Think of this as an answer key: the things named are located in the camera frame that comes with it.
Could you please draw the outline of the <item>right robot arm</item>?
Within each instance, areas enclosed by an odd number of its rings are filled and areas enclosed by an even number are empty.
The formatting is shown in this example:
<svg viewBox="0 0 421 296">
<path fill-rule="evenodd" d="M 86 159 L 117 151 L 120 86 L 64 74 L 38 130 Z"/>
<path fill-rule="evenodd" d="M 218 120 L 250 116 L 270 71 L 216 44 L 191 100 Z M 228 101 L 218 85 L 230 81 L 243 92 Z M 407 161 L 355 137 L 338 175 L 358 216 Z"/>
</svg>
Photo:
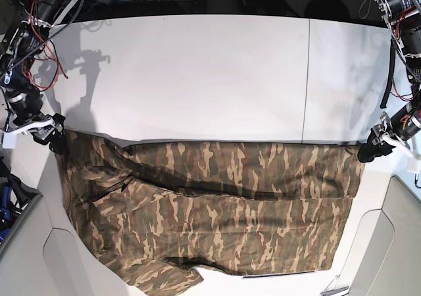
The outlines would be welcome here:
<svg viewBox="0 0 421 296">
<path fill-rule="evenodd" d="M 42 96 L 52 88 L 63 73 L 52 40 L 57 34 L 51 29 L 60 24 L 71 9 L 79 15 L 84 0 L 18 0 L 16 14 L 1 41 L 1 94 L 5 100 L 7 118 L 1 128 L 4 149 L 14 149 L 18 134 L 30 134 L 33 140 L 46 145 L 56 154 L 66 148 L 64 116 L 44 114 Z M 30 72 L 40 55 L 53 61 L 56 70 L 47 86 L 40 86 Z"/>
</svg>

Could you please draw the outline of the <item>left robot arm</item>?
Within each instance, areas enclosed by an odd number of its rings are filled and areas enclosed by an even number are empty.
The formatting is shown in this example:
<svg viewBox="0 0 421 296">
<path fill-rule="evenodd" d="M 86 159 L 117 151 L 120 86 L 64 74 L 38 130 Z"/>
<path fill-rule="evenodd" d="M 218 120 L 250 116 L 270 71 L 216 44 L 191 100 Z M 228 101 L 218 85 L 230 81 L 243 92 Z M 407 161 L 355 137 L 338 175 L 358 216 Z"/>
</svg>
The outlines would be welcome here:
<svg viewBox="0 0 421 296">
<path fill-rule="evenodd" d="M 389 72 L 380 108 L 385 109 L 389 95 L 395 91 L 395 59 L 405 66 L 410 94 L 395 95 L 405 106 L 393 116 L 383 113 L 380 123 L 370 130 L 360 146 L 358 160 L 372 162 L 387 156 L 394 149 L 408 147 L 407 141 L 420 132 L 420 0 L 375 0 L 391 33 Z"/>
</svg>

